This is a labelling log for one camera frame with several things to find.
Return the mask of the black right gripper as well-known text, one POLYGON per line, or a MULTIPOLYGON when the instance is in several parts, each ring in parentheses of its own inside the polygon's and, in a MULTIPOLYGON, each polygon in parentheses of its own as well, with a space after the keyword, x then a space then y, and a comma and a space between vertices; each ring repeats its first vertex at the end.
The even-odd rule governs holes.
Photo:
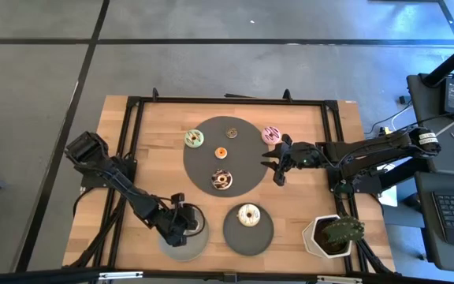
POLYGON ((285 174, 293 168, 319 169, 324 167, 324 158, 319 149, 307 142, 293 142, 288 134, 284 134, 281 142, 272 151, 262 154, 263 157, 276 158, 278 162, 261 162, 262 165, 274 170, 274 182, 284 185, 285 174))

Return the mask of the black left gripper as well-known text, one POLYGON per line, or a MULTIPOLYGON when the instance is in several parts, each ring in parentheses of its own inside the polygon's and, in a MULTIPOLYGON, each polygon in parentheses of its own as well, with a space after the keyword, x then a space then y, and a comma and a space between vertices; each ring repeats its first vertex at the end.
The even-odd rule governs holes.
POLYGON ((197 229, 195 207, 184 202, 184 194, 171 196, 172 208, 163 207, 158 213, 158 232, 167 245, 186 245, 188 231, 197 229))

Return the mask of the pink frosted donut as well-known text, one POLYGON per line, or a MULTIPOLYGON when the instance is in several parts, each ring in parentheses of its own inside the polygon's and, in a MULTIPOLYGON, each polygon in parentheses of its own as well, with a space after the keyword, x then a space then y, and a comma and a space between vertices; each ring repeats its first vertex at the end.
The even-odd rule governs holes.
POLYGON ((268 145, 275 145, 281 141, 281 132, 278 128, 268 126, 261 132, 262 141, 268 145))

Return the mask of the large dark round mat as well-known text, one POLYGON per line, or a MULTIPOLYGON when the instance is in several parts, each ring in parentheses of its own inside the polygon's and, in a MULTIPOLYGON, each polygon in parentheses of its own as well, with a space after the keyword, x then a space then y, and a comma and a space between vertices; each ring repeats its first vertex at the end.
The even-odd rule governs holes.
POLYGON ((241 196, 254 189, 264 178, 267 167, 261 162, 269 146, 262 141, 261 132, 250 122, 240 118, 218 116, 207 119, 197 127, 205 141, 198 148, 184 148, 184 168, 196 187, 218 197, 241 196), (229 139, 225 133, 235 128, 236 138, 229 139), (216 148, 224 147, 228 154, 224 159, 214 155, 216 148), (211 183, 211 176, 217 169, 229 171, 233 176, 232 185, 226 190, 217 190, 211 183))

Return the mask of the chocolate donut with white drizzle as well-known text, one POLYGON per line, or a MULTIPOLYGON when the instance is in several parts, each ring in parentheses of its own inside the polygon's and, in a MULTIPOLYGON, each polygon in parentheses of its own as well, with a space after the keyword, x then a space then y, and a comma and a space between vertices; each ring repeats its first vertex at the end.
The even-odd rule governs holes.
POLYGON ((226 190, 232 185, 233 176, 227 170, 217 169, 211 176, 211 183, 217 190, 226 190))

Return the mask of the white frosted donut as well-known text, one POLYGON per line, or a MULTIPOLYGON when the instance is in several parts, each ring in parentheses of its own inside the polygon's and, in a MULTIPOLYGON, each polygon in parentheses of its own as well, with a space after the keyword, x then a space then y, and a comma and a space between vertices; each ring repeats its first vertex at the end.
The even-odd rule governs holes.
POLYGON ((243 226, 253 227, 259 223, 261 219, 261 213, 256 205, 244 204, 240 206, 236 217, 243 226))

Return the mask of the green frosted donut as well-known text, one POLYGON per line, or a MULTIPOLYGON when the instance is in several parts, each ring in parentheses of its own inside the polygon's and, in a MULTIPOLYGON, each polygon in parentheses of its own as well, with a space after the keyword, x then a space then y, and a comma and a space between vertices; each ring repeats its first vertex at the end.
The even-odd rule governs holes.
POLYGON ((184 134, 184 143, 189 148, 198 148, 204 142, 204 135, 198 129, 190 129, 184 134))

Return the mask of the light grey round plate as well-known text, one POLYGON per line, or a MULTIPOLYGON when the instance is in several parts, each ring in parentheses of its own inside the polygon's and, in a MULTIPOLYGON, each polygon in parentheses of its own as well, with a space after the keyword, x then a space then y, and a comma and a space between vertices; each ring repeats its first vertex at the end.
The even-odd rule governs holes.
POLYGON ((207 220, 197 208, 193 208, 193 210, 197 226, 194 230, 185 231, 186 235, 192 234, 192 237, 187 238, 186 245, 173 247, 168 245, 163 237, 158 237, 160 250, 169 258, 178 262, 187 262, 199 257, 206 248, 210 238, 210 228, 207 220))

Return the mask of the dark grey round plate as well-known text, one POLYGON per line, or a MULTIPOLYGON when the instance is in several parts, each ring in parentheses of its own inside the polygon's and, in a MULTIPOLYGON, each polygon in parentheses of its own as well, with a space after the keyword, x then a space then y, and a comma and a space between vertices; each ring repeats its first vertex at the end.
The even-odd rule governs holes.
POLYGON ((259 220, 254 226, 245 226, 238 218, 244 204, 237 204, 225 216, 223 235, 227 245, 243 256, 257 256, 265 252, 274 238, 274 223, 265 208, 258 204, 259 220))

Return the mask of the black bar with silver brackets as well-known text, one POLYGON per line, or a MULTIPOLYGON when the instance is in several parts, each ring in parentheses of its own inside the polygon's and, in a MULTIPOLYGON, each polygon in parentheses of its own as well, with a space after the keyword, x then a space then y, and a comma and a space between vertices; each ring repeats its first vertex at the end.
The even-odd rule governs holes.
POLYGON ((404 277, 398 274, 350 272, 346 275, 265 274, 197 271, 128 271, 108 267, 66 267, 56 270, 26 271, 0 274, 0 284, 75 284, 91 281, 114 281, 133 278, 171 278, 217 280, 225 283, 241 281, 310 282, 312 284, 454 284, 454 282, 404 277))

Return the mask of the white hexagonal plant pot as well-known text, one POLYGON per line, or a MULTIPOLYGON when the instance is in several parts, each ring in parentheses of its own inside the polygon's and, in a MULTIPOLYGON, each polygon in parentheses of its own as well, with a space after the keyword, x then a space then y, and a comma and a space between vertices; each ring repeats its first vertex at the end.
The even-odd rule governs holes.
POLYGON ((326 224, 339 219, 339 215, 323 215, 316 217, 303 231, 303 243, 307 252, 312 255, 326 259, 334 259, 344 256, 350 256, 352 250, 352 241, 346 242, 340 248, 332 252, 330 249, 324 249, 315 238, 318 236, 318 230, 326 224))

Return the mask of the green cactus plant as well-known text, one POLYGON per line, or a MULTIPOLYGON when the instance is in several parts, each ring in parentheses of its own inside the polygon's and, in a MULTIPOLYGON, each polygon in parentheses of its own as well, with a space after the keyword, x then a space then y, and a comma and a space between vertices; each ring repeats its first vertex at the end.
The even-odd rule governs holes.
POLYGON ((326 225, 322 234, 330 244, 359 241, 364 237, 365 225, 354 217, 344 216, 326 225))

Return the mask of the black side desk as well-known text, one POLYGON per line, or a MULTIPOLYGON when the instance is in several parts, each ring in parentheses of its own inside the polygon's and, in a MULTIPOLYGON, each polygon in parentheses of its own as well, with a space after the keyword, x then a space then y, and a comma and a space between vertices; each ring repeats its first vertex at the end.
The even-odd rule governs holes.
MULTIPOLYGON (((438 132, 450 124, 450 118, 441 118, 440 88, 428 88, 420 77, 407 77, 415 116, 420 125, 438 132)), ((433 191, 454 192, 454 126, 437 136, 442 146, 440 154, 427 162, 427 172, 415 174, 415 184, 420 200, 425 228, 422 230, 427 259, 445 271, 454 271, 454 245, 445 241, 432 197, 433 191)))

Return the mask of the black slanted pole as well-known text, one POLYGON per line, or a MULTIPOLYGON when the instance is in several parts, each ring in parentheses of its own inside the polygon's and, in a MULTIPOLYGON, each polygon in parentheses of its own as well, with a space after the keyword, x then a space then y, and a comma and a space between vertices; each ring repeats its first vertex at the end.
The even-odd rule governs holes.
POLYGON ((422 82, 429 88, 435 87, 454 70, 454 54, 441 63, 434 71, 422 78, 422 82))

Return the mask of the black aluminium table frame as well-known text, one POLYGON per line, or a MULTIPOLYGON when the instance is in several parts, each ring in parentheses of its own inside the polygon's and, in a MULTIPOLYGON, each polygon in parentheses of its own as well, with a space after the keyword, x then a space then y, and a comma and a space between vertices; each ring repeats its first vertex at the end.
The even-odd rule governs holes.
POLYGON ((98 134, 115 150, 122 129, 137 134, 136 184, 159 196, 183 192, 187 200, 201 207, 210 224, 210 239, 204 252, 194 260, 178 262, 158 247, 158 234, 145 227, 131 210, 109 233, 102 261, 116 268, 144 271, 194 271, 223 273, 326 274, 342 275, 348 267, 360 269, 367 261, 357 253, 349 258, 326 260, 308 253, 301 232, 310 221, 336 210, 324 170, 292 170, 287 183, 274 184, 270 174, 252 191, 239 197, 214 197, 197 189, 183 165, 184 143, 179 135, 208 118, 231 116, 261 127, 273 125, 293 140, 315 142, 326 137, 356 142, 364 138, 358 105, 341 100, 323 106, 298 103, 263 103, 246 98, 162 97, 147 100, 132 110, 127 98, 106 97, 98 134), (225 243, 223 219, 228 210, 243 201, 261 204, 274 220, 270 247, 257 256, 242 256, 225 243))

